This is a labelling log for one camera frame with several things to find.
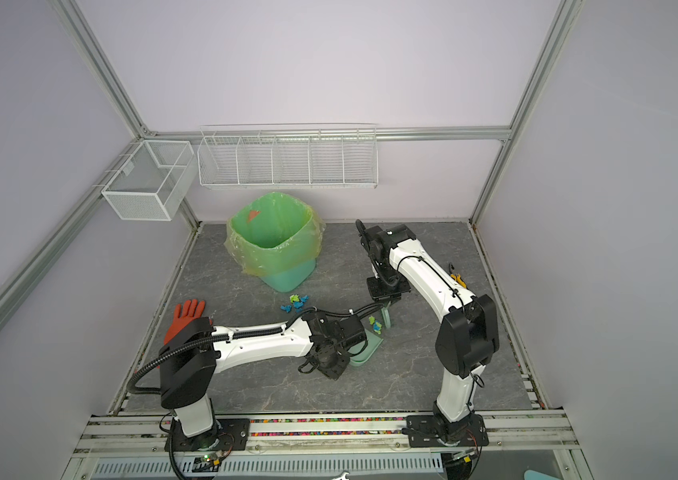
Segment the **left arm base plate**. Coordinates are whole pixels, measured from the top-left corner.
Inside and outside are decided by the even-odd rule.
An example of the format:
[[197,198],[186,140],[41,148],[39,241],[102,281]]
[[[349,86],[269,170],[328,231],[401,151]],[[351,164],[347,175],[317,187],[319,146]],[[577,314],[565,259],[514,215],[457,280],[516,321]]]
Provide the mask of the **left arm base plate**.
[[251,422],[248,418],[216,419],[215,426],[199,435],[188,437],[177,419],[171,421],[164,451],[172,443],[174,452],[240,451],[246,448]]

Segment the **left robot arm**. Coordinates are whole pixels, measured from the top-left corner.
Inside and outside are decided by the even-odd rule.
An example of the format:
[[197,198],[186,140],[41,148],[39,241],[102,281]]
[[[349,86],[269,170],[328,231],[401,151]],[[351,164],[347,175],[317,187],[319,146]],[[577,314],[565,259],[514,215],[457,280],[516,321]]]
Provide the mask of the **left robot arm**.
[[273,358],[301,358],[302,373],[319,371],[338,379],[353,356],[368,348],[367,333],[356,314],[309,308],[286,322],[258,327],[215,326],[208,317],[193,318],[161,347],[156,358],[132,374],[126,390],[157,395],[190,439],[219,430],[208,387],[213,375]]

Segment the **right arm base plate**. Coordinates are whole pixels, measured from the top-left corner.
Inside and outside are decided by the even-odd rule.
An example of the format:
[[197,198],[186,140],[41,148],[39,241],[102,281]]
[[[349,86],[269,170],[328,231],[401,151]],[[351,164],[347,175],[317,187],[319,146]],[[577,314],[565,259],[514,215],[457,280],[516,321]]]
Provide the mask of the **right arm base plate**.
[[441,415],[409,415],[402,433],[414,448],[485,447],[490,441],[484,419],[471,413],[457,422]]

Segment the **green blue scrap cluster front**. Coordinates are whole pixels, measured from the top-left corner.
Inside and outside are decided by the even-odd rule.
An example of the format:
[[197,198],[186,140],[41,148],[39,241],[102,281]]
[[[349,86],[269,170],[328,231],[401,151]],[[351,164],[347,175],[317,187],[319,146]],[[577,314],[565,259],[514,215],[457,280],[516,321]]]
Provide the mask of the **green blue scrap cluster front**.
[[371,325],[372,330],[376,334],[381,334],[383,330],[383,325],[381,322],[379,322],[374,316],[369,317],[369,323]]

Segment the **green plastic dustpan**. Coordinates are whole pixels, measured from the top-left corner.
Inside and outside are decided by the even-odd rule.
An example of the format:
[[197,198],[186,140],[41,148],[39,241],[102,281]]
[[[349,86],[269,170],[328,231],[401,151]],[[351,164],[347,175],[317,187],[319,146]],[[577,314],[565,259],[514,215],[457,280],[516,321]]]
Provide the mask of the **green plastic dustpan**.
[[350,365],[359,367],[368,362],[381,346],[383,339],[373,331],[365,330],[365,339],[348,349]]

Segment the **green hand brush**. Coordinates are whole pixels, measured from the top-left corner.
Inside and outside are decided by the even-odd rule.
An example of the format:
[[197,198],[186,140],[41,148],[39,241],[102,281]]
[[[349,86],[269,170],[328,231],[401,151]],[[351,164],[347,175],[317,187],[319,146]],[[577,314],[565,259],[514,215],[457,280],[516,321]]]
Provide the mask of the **green hand brush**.
[[390,304],[387,303],[380,310],[385,329],[389,329],[391,327],[391,316],[390,316],[389,307],[390,307]]

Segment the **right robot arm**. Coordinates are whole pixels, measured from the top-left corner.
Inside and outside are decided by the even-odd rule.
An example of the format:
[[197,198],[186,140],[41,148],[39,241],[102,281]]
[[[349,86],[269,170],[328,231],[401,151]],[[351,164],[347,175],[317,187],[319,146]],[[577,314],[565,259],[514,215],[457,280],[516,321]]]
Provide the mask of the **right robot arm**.
[[456,424],[473,411],[478,377],[500,348],[496,304],[462,286],[426,252],[405,225],[391,229],[355,222],[374,275],[367,279],[371,297],[392,303],[415,289],[439,320],[435,351],[443,380],[434,415]]

